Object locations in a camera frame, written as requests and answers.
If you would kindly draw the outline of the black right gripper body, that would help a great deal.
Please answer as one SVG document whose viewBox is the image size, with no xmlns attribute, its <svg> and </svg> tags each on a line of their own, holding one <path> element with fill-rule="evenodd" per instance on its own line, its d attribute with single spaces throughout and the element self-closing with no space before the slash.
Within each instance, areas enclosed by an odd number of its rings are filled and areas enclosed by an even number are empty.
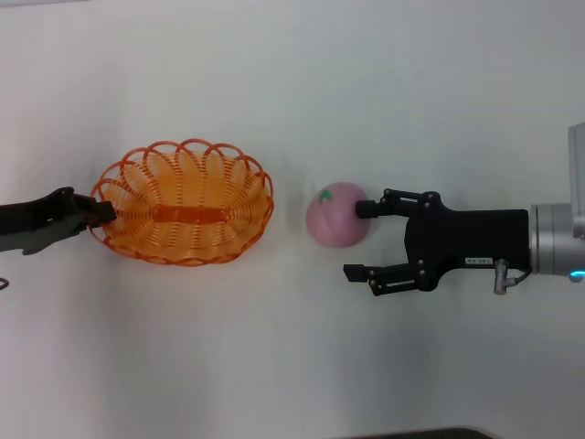
<svg viewBox="0 0 585 439">
<path fill-rule="evenodd" d="M 404 237 L 408 262 L 425 261 L 429 291 L 457 269 L 493 269 L 497 292 L 530 275 L 527 210 L 453 210 L 434 193 L 428 209 L 407 218 Z"/>
</svg>

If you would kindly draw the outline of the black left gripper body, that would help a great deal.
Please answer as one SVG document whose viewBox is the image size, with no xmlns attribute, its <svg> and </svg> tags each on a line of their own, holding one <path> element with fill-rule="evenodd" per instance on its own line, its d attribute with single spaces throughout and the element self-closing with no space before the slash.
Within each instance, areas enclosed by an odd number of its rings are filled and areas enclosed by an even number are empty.
<svg viewBox="0 0 585 439">
<path fill-rule="evenodd" d="M 72 187 L 64 187 L 33 201 L 2 205 L 1 252 L 36 254 L 85 231 L 75 197 Z"/>
</svg>

